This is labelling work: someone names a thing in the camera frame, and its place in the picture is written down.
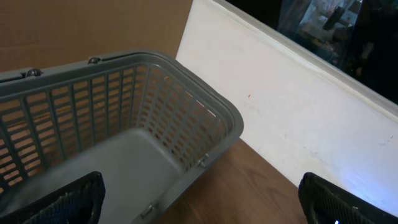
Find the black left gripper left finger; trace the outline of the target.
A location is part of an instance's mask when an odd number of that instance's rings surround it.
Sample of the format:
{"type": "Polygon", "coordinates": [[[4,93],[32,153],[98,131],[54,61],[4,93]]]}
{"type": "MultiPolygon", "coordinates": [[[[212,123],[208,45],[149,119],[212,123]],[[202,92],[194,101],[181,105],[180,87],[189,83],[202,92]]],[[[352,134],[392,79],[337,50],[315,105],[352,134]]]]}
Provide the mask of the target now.
{"type": "Polygon", "coordinates": [[[97,224],[105,193],[103,176],[94,171],[1,217],[1,224],[97,224]]]}

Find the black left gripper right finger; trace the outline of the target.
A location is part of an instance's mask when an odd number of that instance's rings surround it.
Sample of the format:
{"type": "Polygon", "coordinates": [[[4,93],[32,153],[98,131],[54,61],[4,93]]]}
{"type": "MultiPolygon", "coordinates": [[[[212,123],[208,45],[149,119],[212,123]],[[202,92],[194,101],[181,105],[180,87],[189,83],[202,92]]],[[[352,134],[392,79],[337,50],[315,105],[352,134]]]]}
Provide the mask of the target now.
{"type": "Polygon", "coordinates": [[[303,175],[298,197],[307,222],[311,224],[397,224],[397,217],[312,172],[303,175]]]}

